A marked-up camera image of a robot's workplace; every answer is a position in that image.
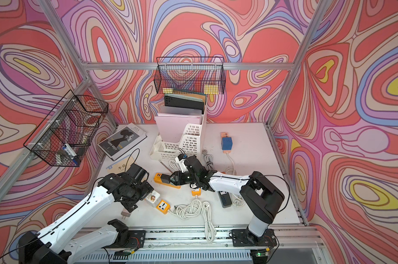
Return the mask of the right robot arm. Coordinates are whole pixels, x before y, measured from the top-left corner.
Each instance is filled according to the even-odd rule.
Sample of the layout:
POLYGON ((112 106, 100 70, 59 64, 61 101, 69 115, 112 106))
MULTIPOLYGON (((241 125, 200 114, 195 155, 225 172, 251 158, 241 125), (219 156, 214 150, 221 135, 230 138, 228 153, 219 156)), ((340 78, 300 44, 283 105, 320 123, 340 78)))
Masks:
POLYGON ((160 176, 162 183, 172 186, 192 185, 204 191, 223 191, 243 198, 253 213, 246 229, 232 230, 234 246, 257 246, 265 242, 265 232, 273 223, 285 195, 267 176, 252 172, 249 176, 233 176, 211 169, 207 170, 196 156, 182 154, 176 160, 181 170, 160 176))

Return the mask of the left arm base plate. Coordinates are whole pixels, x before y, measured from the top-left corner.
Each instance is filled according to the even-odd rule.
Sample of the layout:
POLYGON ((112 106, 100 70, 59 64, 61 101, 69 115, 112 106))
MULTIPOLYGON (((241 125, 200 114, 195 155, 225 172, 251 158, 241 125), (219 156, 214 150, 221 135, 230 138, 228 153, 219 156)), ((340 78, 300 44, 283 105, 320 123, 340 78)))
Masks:
POLYGON ((139 249, 143 248, 146 237, 146 231, 121 231, 118 233, 116 240, 105 248, 116 249, 139 249))

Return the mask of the black plug adapter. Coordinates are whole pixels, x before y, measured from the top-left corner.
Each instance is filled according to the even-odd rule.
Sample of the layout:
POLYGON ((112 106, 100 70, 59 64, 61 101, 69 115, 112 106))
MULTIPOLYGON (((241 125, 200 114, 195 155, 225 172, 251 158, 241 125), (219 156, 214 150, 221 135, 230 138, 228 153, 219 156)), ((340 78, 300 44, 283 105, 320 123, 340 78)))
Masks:
POLYGON ((164 184, 170 184, 170 185, 174 184, 172 182, 172 180, 171 180, 171 176, 170 175, 162 174, 160 179, 161 179, 161 182, 164 183, 164 184))

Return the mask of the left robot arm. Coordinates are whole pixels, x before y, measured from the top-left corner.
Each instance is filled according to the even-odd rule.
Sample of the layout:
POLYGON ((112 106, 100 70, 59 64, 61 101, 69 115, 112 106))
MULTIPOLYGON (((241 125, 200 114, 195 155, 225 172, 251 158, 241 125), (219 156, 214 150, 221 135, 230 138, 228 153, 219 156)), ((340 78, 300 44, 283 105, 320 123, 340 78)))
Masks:
POLYGON ((111 204, 120 203, 129 213, 154 190, 148 183, 149 173, 133 163, 126 172, 99 178, 90 193, 76 206, 37 233, 27 232, 18 241, 20 264, 74 264, 81 258, 104 248, 121 248, 131 255, 143 247, 145 233, 132 231, 121 220, 75 238, 95 216, 111 204))

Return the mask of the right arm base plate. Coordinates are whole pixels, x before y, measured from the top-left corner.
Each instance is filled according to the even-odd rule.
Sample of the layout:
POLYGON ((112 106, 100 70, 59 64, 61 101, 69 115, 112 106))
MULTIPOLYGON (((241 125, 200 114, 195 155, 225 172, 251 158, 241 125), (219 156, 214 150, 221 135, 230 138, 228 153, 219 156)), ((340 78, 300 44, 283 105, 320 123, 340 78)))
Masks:
POLYGON ((266 229, 262 236, 255 236, 247 229, 232 229, 229 232, 234 247, 259 247, 273 248, 278 245, 273 229, 266 229))

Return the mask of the pink usb charger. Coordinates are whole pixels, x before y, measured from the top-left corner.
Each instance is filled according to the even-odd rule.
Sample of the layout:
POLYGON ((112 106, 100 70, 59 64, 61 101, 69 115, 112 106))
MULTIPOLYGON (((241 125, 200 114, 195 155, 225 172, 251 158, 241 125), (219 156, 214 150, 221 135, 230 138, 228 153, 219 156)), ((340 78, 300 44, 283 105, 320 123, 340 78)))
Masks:
POLYGON ((128 210, 123 209, 123 210, 121 211, 121 216, 122 216, 123 219, 126 219, 126 218, 128 218, 128 217, 131 216, 131 213, 130 213, 128 210))

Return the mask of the orange power strip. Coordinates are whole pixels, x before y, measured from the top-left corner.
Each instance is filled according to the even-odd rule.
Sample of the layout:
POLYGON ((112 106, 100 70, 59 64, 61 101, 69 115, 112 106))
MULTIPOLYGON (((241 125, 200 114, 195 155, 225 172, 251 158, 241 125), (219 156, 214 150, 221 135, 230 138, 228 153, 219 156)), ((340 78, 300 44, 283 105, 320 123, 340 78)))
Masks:
POLYGON ((169 212, 170 208, 171 208, 170 204, 167 201, 165 201, 162 197, 161 197, 161 202, 159 203, 159 205, 157 207, 155 207, 155 209, 157 209, 164 215, 166 215, 169 212))
POLYGON ((199 196, 201 196, 201 189, 200 188, 192 189, 191 194, 194 198, 198 198, 199 196))
POLYGON ((166 174, 162 174, 162 173, 156 173, 153 180, 157 183, 157 184, 161 184, 167 187, 171 187, 171 188, 175 188, 175 189, 180 189, 180 186, 175 186, 173 184, 171 184, 169 181, 164 181, 162 179, 162 176, 168 176, 166 174))

